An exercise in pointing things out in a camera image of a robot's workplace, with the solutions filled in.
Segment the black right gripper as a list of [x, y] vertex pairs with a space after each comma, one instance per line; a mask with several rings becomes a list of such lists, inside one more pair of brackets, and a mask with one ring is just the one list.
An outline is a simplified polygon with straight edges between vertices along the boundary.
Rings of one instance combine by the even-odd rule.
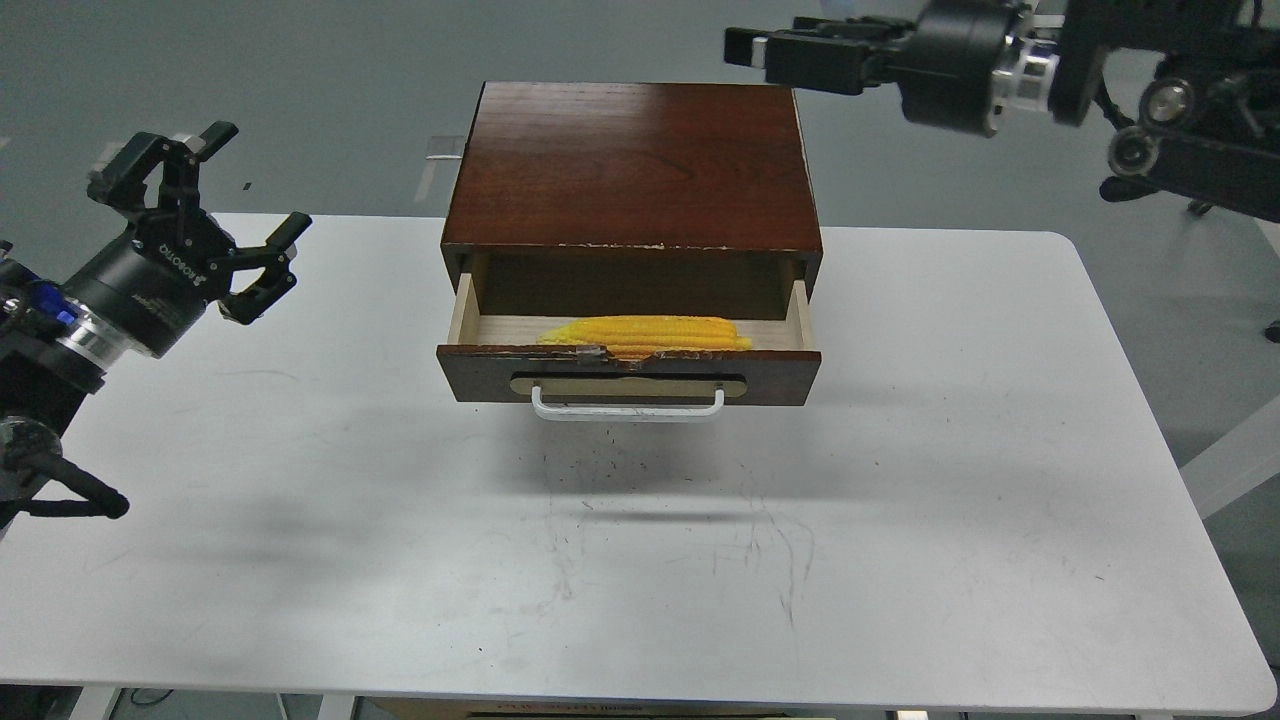
[[1029, 27], [1021, 1], [932, 1], [916, 23], [796, 17], [787, 29], [727, 28], [724, 61], [760, 69], [771, 85], [846, 96], [891, 74], [909, 122], [989, 138], [1020, 92]]

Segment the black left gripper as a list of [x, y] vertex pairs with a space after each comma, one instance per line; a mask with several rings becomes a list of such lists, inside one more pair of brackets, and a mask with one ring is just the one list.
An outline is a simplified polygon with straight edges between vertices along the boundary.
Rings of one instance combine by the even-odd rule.
[[[218, 300], [225, 319], [250, 325], [297, 284], [291, 261], [296, 242], [314, 222], [301, 211], [291, 213], [262, 246], [230, 247], [210, 259], [209, 270], [170, 249], [196, 245], [192, 233], [207, 220], [200, 168], [238, 133], [229, 120], [216, 120], [188, 140], [138, 132], [104, 168], [88, 173], [87, 197], [124, 218], [133, 236], [146, 249], [157, 249], [157, 255], [138, 252], [122, 234], [63, 282], [61, 292], [152, 357], [168, 354], [209, 304]], [[248, 270], [261, 273], [230, 292], [230, 277]]]

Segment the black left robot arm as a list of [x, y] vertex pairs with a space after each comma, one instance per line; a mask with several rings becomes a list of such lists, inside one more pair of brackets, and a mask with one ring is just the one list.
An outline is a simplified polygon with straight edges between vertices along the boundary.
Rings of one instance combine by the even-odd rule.
[[4, 525], [22, 514], [124, 516], [128, 498], [64, 455], [83, 401], [122, 355], [164, 356], [210, 306], [248, 325], [296, 287], [308, 215], [293, 211], [243, 249], [201, 202], [202, 165], [237, 133], [227, 120], [191, 138], [140, 132], [92, 170], [87, 196], [125, 225], [68, 281], [42, 278], [3, 245]]

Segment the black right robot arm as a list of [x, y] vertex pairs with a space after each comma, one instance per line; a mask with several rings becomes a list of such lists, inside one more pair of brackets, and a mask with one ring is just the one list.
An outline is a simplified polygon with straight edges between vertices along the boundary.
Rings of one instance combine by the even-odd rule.
[[929, 1], [911, 20], [797, 17], [724, 32], [728, 64], [791, 88], [895, 85], [908, 120], [989, 137], [1012, 109], [1114, 127], [1100, 196], [1279, 217], [1277, 9], [1265, 1]]

